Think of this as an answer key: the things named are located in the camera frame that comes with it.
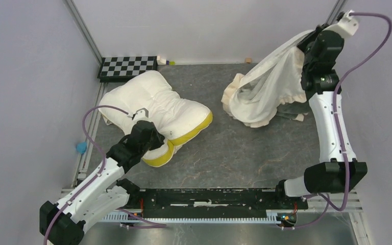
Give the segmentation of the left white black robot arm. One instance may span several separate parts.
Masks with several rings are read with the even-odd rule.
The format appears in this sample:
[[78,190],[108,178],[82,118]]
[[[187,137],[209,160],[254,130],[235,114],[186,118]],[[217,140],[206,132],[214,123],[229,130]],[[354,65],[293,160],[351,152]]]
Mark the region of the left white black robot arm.
[[139,204],[140,194],[116,183],[150,150],[163,146],[165,138],[153,122],[140,120],[131,133],[107,152],[106,157],[81,184],[55,203],[45,202],[39,211],[43,243],[79,244],[85,233],[113,210]]

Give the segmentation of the grey cream ruffled pillowcase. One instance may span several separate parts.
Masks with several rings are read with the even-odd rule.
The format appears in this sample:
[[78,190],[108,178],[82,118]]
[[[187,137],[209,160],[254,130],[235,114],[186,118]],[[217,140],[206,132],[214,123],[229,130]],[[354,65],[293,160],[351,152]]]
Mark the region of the grey cream ruffled pillowcase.
[[247,74],[237,73],[223,92],[223,110],[250,128],[270,123],[284,104],[307,101],[301,86],[304,53],[297,45],[310,30],[283,43]]

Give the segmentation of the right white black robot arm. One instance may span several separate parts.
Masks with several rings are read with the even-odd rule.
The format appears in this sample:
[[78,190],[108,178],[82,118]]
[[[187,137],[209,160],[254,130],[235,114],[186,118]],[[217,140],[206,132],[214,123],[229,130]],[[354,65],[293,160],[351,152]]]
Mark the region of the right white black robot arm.
[[350,145],[342,115],[340,79],[334,70],[345,40],[358,27],[357,23],[318,26],[297,45],[305,55],[301,85],[316,122],[320,162],[306,168],[302,176],[278,183],[274,200],[280,208],[288,208],[297,197],[349,193],[368,172]]

